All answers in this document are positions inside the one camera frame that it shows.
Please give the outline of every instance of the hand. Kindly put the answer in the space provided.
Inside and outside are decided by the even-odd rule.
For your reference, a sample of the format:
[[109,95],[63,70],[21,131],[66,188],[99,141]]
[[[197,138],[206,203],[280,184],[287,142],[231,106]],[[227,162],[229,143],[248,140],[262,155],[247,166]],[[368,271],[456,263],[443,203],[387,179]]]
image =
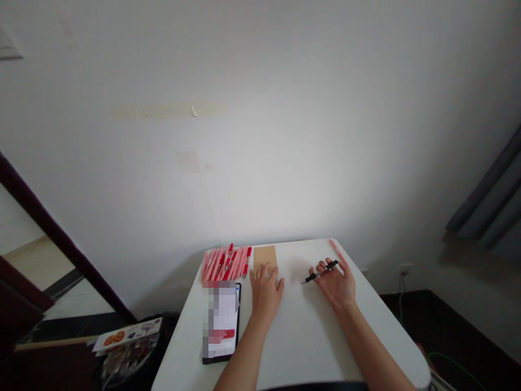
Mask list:
[[257,275],[250,270],[251,289],[253,291],[253,310],[251,317],[267,328],[270,327],[284,291],[284,278],[276,284],[278,267],[268,276],[269,263],[257,269]]
[[[332,261],[326,258],[326,262],[331,263]],[[321,274],[313,280],[320,287],[320,290],[335,312],[344,308],[349,309],[353,305],[356,306],[353,274],[347,263],[344,263],[342,260],[338,262],[338,266],[344,272],[343,274],[336,266],[333,266],[330,270],[325,270],[326,263],[320,261],[316,266],[316,270],[321,272]],[[313,273],[313,267],[311,267],[309,274]]]

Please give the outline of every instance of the pixelated screen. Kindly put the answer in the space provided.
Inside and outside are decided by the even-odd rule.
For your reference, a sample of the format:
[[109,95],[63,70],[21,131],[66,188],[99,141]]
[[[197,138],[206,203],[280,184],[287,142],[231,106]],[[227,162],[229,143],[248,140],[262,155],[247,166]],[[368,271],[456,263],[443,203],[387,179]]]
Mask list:
[[208,306],[203,319],[203,359],[235,352],[240,284],[235,281],[205,281]]

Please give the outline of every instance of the black pen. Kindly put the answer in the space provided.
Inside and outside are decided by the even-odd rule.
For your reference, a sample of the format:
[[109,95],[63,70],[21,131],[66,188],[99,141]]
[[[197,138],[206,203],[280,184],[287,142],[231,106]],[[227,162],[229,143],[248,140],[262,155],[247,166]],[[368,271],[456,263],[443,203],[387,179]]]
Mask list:
[[304,282],[301,282],[300,285],[306,283],[306,282],[309,282],[309,281],[312,281],[314,279],[316,279],[321,273],[325,272],[326,270],[329,270],[331,269],[333,266],[335,266],[336,264],[338,263],[337,260],[334,260],[333,262],[331,263],[328,263],[326,267],[324,267],[324,270],[322,272],[318,272],[318,273],[313,273],[312,275],[310,275],[309,277],[306,278],[306,280]]

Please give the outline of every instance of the pile of pens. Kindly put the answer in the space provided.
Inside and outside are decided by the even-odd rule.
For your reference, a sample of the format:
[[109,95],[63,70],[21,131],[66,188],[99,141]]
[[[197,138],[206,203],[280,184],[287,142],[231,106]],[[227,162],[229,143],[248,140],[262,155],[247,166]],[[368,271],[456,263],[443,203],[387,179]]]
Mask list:
[[250,262],[251,246],[221,247],[205,252],[202,260],[202,281],[234,281],[245,278]]

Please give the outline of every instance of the pink pen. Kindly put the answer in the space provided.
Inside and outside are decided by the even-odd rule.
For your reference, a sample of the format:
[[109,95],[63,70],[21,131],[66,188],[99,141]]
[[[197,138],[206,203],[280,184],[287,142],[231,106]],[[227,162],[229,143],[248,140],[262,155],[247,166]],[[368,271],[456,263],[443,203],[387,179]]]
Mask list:
[[[232,266],[233,266],[233,261],[235,260],[236,256],[237,256],[237,251],[234,251],[233,255],[232,255]],[[229,266],[229,267],[226,268],[227,270],[226,270],[226,274],[224,275],[223,281],[228,281],[228,277],[230,275],[230,271],[231,271],[232,266]]]
[[209,281],[210,274],[212,272],[213,266],[215,265],[215,257],[217,256],[217,249],[213,249],[212,254],[210,255],[210,260],[208,261],[208,266],[206,267],[205,272],[205,281]]
[[235,271],[237,270],[237,268],[239,267],[239,264],[240,264],[240,260],[241,260],[241,257],[242,257],[242,254],[243,254],[243,248],[240,247],[239,250],[237,251],[237,257],[236,257],[236,260],[235,262],[233,263],[232,265],[232,268],[231,268],[231,271],[230,271],[230,275],[228,276],[228,279],[229,281],[233,281],[235,278]]
[[246,246],[243,247],[243,252],[240,255],[239,264],[237,265],[237,268],[235,269],[235,272],[233,273],[234,280],[238,279],[239,276],[241,275],[241,273],[243,271],[243,267],[244,267],[243,265],[244,265],[245,259],[246,259]]
[[246,264],[244,265],[243,279],[246,278],[248,273],[248,265],[250,264],[251,246],[248,247],[248,254],[246,255]]
[[230,259],[232,256],[233,243],[230,244],[230,249],[224,254],[226,259],[226,264],[219,266],[219,270],[217,271],[217,279],[216,281],[222,281],[226,271],[228,270],[228,266],[230,265]]
[[344,256],[342,255],[342,253],[340,252],[338,247],[336,246],[335,242],[333,242],[333,239],[329,238],[329,242],[330,242],[331,246],[334,248],[334,250],[336,251],[338,258],[340,258],[342,260],[344,265],[348,266],[346,259],[344,258]]
[[221,247],[219,252],[216,254],[214,260],[213,260],[213,266],[210,268],[210,273],[207,274],[208,278],[206,281],[213,281],[215,278],[215,274],[217,272],[217,268],[219,267],[219,260],[221,259],[221,255],[223,254],[224,247]]
[[226,254],[221,255],[221,260],[219,261],[219,266],[217,266],[217,270],[215,271],[215,277],[213,278],[214,281],[218,281],[218,279],[219,279],[219,272],[221,271],[221,268],[223,267],[225,256],[226,256]]
[[208,252],[205,251],[205,257],[202,259],[202,273],[201,273],[201,282],[205,280],[205,273],[207,268],[207,262],[208,262]]
[[230,244],[230,248],[228,250],[228,261],[226,262],[226,270],[228,270],[228,267],[230,266],[230,259],[232,257],[232,251],[233,251],[233,243]]

